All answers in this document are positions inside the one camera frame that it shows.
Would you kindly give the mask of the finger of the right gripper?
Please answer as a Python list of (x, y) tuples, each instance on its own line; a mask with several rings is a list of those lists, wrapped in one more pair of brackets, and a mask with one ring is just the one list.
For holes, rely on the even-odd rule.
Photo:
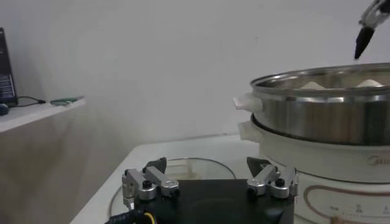
[(354, 59), (358, 60), (370, 43), (376, 28), (389, 18), (389, 0), (374, 0), (359, 20), (361, 29), (356, 38)]

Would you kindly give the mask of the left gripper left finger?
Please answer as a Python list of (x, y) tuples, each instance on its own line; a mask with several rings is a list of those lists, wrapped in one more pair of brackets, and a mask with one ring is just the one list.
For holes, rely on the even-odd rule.
[(150, 202), (158, 194), (176, 200), (180, 197), (179, 182), (165, 174), (167, 159), (149, 161), (142, 170), (126, 169), (122, 175), (124, 205), (131, 209), (135, 200)]

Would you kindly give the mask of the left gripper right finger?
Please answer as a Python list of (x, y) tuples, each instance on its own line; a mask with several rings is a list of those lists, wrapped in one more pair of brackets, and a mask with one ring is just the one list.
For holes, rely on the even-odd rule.
[(258, 198), (267, 193), (278, 199), (297, 195), (295, 167), (285, 167), (280, 170), (266, 159), (253, 157), (247, 157), (247, 165), (252, 174), (252, 178), (246, 181), (249, 198)]

